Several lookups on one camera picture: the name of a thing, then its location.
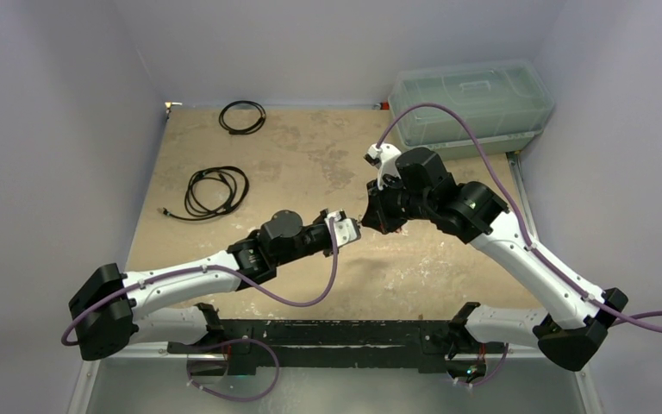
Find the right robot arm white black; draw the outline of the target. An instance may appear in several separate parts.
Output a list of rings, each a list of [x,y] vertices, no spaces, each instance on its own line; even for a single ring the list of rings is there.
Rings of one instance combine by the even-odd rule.
[[[537,348],[568,371],[581,370],[601,347],[628,297],[572,271],[519,224],[511,205],[477,181],[456,183],[427,148],[401,152],[373,144],[365,160],[378,170],[366,185],[362,226],[381,234],[412,220],[432,223],[493,259],[539,301],[539,309],[465,304],[449,323],[450,355],[500,342]]]

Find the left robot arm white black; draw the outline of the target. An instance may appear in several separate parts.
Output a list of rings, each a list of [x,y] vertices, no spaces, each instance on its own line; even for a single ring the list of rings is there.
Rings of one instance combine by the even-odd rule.
[[[340,248],[358,241],[359,223],[342,210],[322,210],[310,224],[295,211],[280,210],[226,249],[200,260],[152,271],[123,272],[117,264],[98,267],[68,303],[72,320],[60,341],[78,347],[85,361],[116,354],[143,342],[178,342],[210,353],[222,344],[222,329],[205,316],[205,305],[179,309],[191,298],[255,288],[275,301],[299,302],[263,284],[278,268],[321,253],[332,260],[329,282],[310,307],[333,287]]]

